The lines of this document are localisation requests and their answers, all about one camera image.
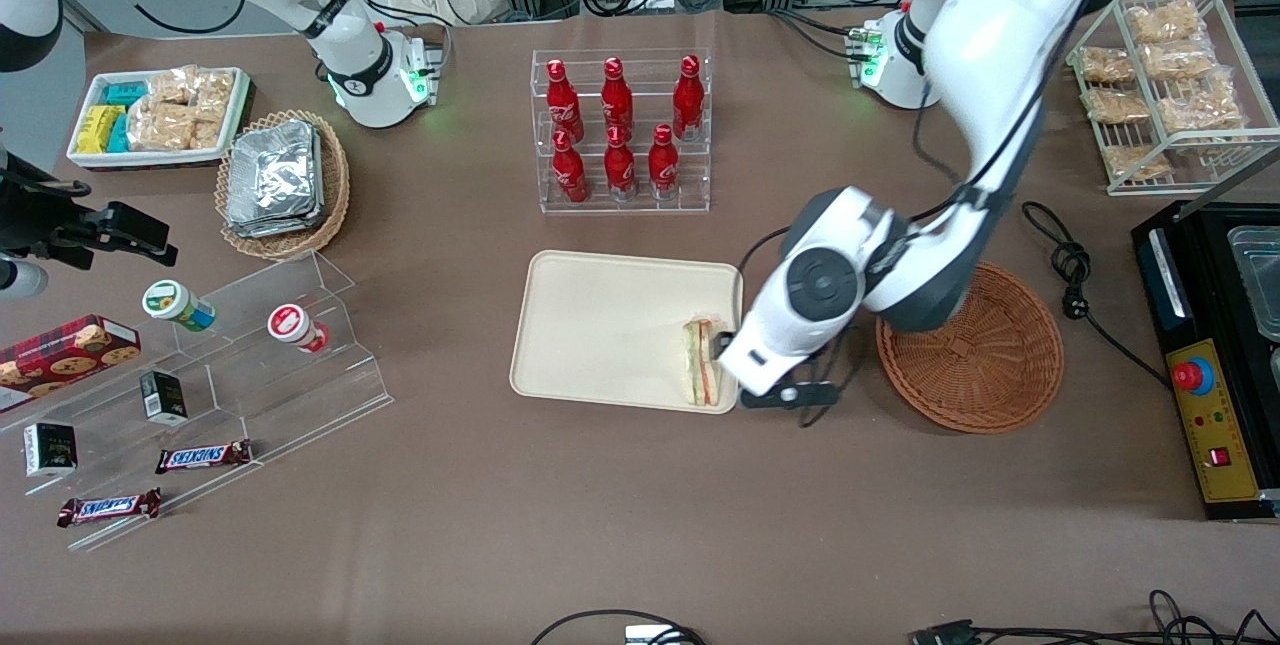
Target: cookie box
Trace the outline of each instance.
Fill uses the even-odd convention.
[[[86,314],[67,325],[0,349],[0,412],[131,361],[142,352],[138,331]]]
[[[82,166],[84,170],[161,170],[170,166],[211,166],[221,161],[223,152],[232,147],[232,139],[238,133],[241,118],[244,115],[244,104],[250,93],[250,77],[238,67],[210,67],[206,70],[230,72],[236,76],[232,86],[232,97],[223,116],[223,127],[218,136],[218,145],[211,148],[198,150],[173,150],[172,152],[127,152],[127,154],[79,154],[76,151],[76,136],[84,125],[88,107],[102,104],[104,92],[109,84],[119,83],[145,83],[151,76],[159,76],[165,70],[137,70],[137,72],[104,72],[93,76],[81,104],[76,125],[72,127],[70,142],[67,145],[67,159]]]

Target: red cookie box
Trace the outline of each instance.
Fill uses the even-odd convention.
[[[0,412],[42,398],[142,352],[138,331],[86,314],[67,325],[0,349]]]

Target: snickers bar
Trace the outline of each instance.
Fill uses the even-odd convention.
[[[72,498],[58,513],[58,527],[84,525],[99,520],[129,516],[156,517],[160,514],[160,489],[147,490],[142,495],[125,498],[106,498],[101,500],[78,500]]]
[[[205,445],[204,448],[187,448],[186,450],[160,450],[160,463],[156,465],[156,475],[169,472],[170,468],[196,468],[223,465],[247,463],[253,458],[248,440],[236,440],[225,445]]]

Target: red emergency stop button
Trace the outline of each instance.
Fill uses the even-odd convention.
[[[1170,372],[1174,386],[1193,395],[1207,395],[1213,389],[1213,366],[1204,358],[1188,358],[1175,363]]]

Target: small black box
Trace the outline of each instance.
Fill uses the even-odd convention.
[[[22,431],[27,476],[67,475],[76,468],[76,431],[69,425],[32,422]]]
[[[187,422],[187,403],[182,399],[182,381],[172,375],[152,370],[142,376],[141,384],[147,420],[169,426]]]

